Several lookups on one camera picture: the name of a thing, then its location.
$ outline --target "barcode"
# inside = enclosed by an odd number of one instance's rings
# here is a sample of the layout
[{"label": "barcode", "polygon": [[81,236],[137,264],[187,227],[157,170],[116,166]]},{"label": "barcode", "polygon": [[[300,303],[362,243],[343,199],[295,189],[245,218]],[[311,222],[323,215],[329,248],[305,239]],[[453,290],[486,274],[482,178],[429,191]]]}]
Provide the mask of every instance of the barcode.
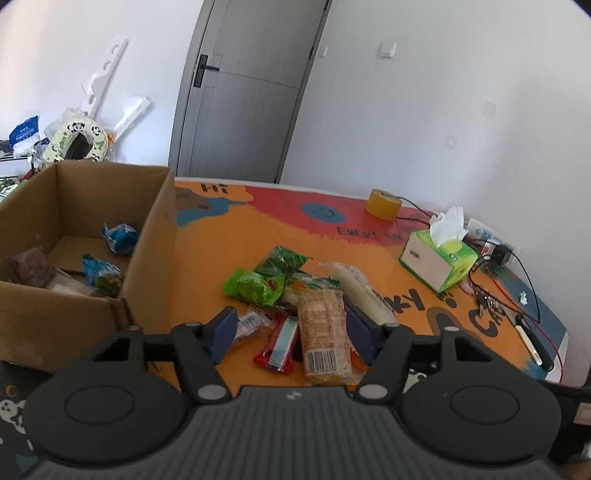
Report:
[{"label": "barcode", "polygon": [[312,350],[306,352],[306,370],[310,375],[336,373],[334,350]]},{"label": "barcode", "polygon": [[256,312],[247,313],[244,317],[238,320],[238,328],[236,329],[236,338],[242,338],[255,333],[259,327],[266,325],[265,319]]}]

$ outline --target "door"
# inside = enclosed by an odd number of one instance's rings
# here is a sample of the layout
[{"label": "door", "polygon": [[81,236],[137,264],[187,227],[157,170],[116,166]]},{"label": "door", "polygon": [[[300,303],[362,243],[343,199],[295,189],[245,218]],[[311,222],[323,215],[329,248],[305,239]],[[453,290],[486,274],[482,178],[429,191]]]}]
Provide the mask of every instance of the door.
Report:
[{"label": "door", "polygon": [[215,0],[197,55],[179,176],[275,181],[326,0]]}]

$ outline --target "red candy wrapper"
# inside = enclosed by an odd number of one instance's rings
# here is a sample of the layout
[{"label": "red candy wrapper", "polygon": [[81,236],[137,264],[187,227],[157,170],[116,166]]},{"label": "red candy wrapper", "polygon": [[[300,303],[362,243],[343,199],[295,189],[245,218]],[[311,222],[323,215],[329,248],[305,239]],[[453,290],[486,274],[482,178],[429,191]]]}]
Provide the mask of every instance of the red candy wrapper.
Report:
[{"label": "red candy wrapper", "polygon": [[292,373],[294,361],[291,353],[299,334],[297,317],[287,316],[283,312],[278,313],[275,318],[275,329],[269,337],[269,341],[252,361],[276,372]]}]

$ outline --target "cardboard box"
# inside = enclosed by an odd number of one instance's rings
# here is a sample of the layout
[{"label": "cardboard box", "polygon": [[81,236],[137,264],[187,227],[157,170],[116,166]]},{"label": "cardboard box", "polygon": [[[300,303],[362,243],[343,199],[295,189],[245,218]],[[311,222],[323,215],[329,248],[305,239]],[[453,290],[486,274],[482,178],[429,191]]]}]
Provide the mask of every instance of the cardboard box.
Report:
[{"label": "cardboard box", "polygon": [[[105,222],[141,231],[131,257],[109,252],[100,235]],[[82,272],[81,257],[88,252],[125,273],[116,299],[0,281],[0,359],[55,371],[132,322],[146,333],[167,330],[176,239],[169,168],[54,164],[0,203],[0,225],[0,258],[42,247],[54,267]]]},{"label": "cardboard box", "polygon": [[425,285],[440,293],[463,279],[478,260],[478,254],[460,240],[436,247],[429,230],[410,234],[400,263]]}]

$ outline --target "tissue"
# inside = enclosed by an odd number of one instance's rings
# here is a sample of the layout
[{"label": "tissue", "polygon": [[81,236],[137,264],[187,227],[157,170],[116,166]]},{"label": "tissue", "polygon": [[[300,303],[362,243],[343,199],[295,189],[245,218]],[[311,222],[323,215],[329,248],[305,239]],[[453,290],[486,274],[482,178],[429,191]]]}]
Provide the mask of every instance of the tissue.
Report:
[{"label": "tissue", "polygon": [[468,230],[464,228],[464,208],[452,207],[446,213],[439,213],[431,219],[431,240],[440,247],[450,240],[462,240]]}]

